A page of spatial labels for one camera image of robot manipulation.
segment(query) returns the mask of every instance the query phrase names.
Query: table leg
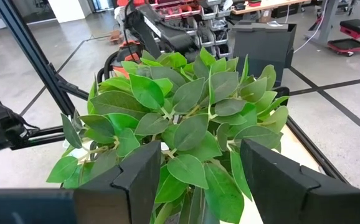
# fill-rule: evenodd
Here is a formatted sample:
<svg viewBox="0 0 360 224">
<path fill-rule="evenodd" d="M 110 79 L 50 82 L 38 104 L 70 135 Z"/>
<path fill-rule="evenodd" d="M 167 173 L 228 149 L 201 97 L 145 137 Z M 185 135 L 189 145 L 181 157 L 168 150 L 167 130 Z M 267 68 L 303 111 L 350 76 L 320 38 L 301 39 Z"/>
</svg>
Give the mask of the table leg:
<svg viewBox="0 0 360 224">
<path fill-rule="evenodd" d="M 324 14 L 324 21 L 321 25 L 320 35 L 318 36 L 316 42 L 321 45 L 327 45 L 328 36 L 331 32 L 331 26 L 334 22 L 335 12 L 338 9 L 338 0 L 327 0 L 327 7 Z"/>
</svg>

